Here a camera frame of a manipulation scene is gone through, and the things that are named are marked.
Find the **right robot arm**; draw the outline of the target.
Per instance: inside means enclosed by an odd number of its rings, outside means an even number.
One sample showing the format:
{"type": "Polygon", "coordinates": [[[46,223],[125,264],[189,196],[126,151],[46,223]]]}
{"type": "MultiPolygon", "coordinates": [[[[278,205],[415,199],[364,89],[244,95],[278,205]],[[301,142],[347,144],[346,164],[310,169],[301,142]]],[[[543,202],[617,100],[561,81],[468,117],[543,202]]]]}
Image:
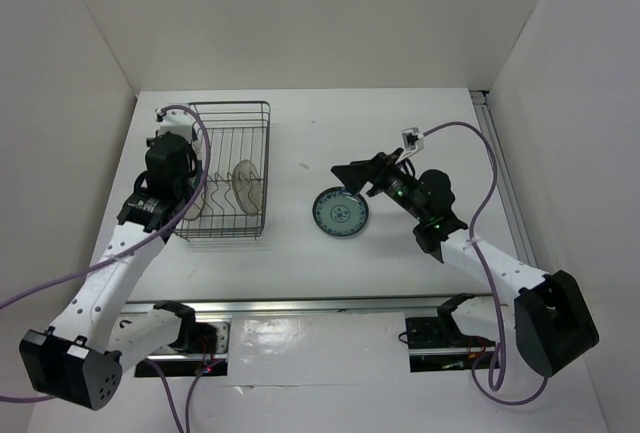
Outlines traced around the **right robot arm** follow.
{"type": "Polygon", "coordinates": [[[550,378],[594,348],[599,332],[576,279],[526,265],[479,237],[453,212],[449,176],[436,169],[419,177],[404,172],[394,154],[336,165],[332,173],[351,194],[383,193],[416,219],[420,249],[495,286],[514,315],[516,347],[537,374],[550,378]]]}

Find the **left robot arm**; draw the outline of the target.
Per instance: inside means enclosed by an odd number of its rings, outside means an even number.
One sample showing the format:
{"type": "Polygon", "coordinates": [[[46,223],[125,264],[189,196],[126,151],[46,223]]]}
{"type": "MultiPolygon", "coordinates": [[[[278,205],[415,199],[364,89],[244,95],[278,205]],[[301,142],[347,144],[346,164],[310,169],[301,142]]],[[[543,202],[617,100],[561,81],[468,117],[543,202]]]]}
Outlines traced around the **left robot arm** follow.
{"type": "Polygon", "coordinates": [[[149,354],[164,346],[184,352],[196,343],[195,312],[180,303],[163,301],[141,320],[118,322],[195,192],[196,155],[183,136],[165,132],[153,139],[145,165],[101,261],[44,331],[30,329],[20,341],[20,356],[39,393],[99,410],[122,375],[149,354]]]}

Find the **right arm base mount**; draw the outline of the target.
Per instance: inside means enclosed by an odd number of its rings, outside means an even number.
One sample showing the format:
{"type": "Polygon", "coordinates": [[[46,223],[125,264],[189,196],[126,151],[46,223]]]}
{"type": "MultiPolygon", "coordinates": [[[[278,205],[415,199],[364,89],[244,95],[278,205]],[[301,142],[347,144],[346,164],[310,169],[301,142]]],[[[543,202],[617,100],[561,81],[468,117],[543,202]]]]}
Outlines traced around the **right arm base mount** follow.
{"type": "Polygon", "coordinates": [[[398,340],[407,346],[411,373],[488,369],[495,343],[461,332],[453,314],[469,306],[474,295],[458,294],[436,308],[435,316],[409,317],[398,340]]]}

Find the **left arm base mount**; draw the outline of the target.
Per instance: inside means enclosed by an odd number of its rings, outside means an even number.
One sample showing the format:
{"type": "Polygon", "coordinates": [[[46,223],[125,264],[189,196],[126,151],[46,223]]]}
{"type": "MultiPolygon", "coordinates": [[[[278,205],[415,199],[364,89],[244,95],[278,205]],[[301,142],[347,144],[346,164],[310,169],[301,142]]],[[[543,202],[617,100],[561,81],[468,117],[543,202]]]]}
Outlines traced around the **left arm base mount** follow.
{"type": "Polygon", "coordinates": [[[140,378],[223,377],[228,374],[231,322],[196,305],[161,301],[125,307],[114,345],[140,378]]]}

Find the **blue floral plate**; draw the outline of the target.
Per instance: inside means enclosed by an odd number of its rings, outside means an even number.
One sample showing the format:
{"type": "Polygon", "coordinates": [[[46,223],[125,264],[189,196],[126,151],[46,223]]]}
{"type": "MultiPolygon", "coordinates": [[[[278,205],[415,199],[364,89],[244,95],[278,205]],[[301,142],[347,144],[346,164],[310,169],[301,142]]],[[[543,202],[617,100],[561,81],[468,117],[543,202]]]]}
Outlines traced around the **blue floral plate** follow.
{"type": "Polygon", "coordinates": [[[360,194],[353,195],[344,187],[332,187],[322,191],[314,200],[312,218],[327,235],[350,238],[367,226],[370,210],[360,194]]]}

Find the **white plate teal red rim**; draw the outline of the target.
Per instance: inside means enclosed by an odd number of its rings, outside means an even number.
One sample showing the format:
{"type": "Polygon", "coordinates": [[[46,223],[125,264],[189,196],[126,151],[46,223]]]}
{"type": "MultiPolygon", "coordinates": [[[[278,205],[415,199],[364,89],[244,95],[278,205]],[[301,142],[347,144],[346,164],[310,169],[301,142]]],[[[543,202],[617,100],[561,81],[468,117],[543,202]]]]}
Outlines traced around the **white plate teal red rim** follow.
{"type": "Polygon", "coordinates": [[[205,133],[206,130],[194,124],[192,128],[192,149],[196,155],[196,174],[200,175],[203,171],[205,160],[205,133]]]}

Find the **clear glass plate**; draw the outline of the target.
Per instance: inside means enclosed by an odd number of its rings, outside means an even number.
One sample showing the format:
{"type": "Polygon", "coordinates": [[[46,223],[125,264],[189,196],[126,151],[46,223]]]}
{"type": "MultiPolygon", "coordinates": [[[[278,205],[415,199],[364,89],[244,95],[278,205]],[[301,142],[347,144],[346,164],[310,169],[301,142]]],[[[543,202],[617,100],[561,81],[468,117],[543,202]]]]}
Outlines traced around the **clear glass plate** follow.
{"type": "Polygon", "coordinates": [[[261,212],[263,186],[259,172],[249,160],[241,160],[233,170],[232,189],[240,209],[249,216],[261,212]]]}

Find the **orange sunburst plate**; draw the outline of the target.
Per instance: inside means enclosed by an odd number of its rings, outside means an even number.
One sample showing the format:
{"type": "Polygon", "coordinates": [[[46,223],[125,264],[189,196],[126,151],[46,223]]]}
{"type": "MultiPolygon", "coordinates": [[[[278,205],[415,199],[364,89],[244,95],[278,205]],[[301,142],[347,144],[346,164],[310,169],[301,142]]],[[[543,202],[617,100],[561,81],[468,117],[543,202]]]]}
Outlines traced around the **orange sunburst plate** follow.
{"type": "Polygon", "coordinates": [[[195,221],[199,219],[203,213],[204,206],[206,203],[206,188],[203,187],[200,190],[200,193],[197,196],[197,199],[194,201],[193,205],[189,208],[188,212],[184,216],[185,221],[195,221]]]}

